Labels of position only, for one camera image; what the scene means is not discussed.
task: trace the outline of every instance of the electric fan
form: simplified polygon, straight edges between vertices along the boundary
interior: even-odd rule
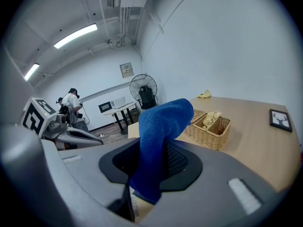
[[[142,109],[149,109],[156,105],[157,84],[151,76],[146,74],[135,76],[129,89]]]

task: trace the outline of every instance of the fluorescent light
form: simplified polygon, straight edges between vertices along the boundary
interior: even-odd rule
[[[29,72],[25,75],[24,79],[27,81],[29,77],[34,73],[34,71],[39,67],[39,64],[34,64],[32,68],[29,70]]]
[[[71,35],[66,36],[64,39],[62,39],[58,43],[56,43],[54,45],[54,47],[59,49],[60,47],[67,44],[68,42],[80,37],[81,35],[85,35],[85,34],[91,32],[91,31],[94,31],[94,30],[97,30],[97,25],[96,24],[92,24],[92,25],[89,25],[87,27],[84,27],[84,28],[82,28],[80,30],[77,30],[76,32],[72,33]]]

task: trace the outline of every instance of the picture frame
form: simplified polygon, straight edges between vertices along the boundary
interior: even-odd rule
[[[269,110],[269,122],[270,126],[292,132],[292,124],[290,122],[288,113],[281,112],[279,110],[270,109]]]

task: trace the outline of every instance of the blue towel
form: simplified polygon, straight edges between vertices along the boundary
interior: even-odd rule
[[[139,165],[130,186],[143,197],[156,203],[163,181],[163,141],[175,139],[190,124],[194,109],[186,99],[171,101],[148,109],[139,117]]]

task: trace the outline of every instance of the tabletop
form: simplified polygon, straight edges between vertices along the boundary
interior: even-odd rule
[[[129,103],[129,104],[127,104],[127,105],[125,105],[125,106],[123,106],[121,108],[112,108],[110,110],[107,110],[107,111],[105,111],[102,114],[103,115],[111,115],[111,114],[114,114],[114,113],[118,113],[118,112],[120,112],[120,111],[122,111],[124,109],[127,109],[127,108],[129,108],[131,106],[134,106],[135,104],[136,104],[136,102],[131,102],[131,103]]]
[[[269,125],[269,110],[288,112],[285,106],[222,97],[195,98],[190,102],[194,109],[219,111],[231,120],[229,139],[221,152],[259,174],[277,192],[293,182],[300,167],[299,140],[294,123],[289,114],[292,133]],[[139,124],[129,125],[128,138],[137,137]],[[183,133],[176,139],[203,147]]]

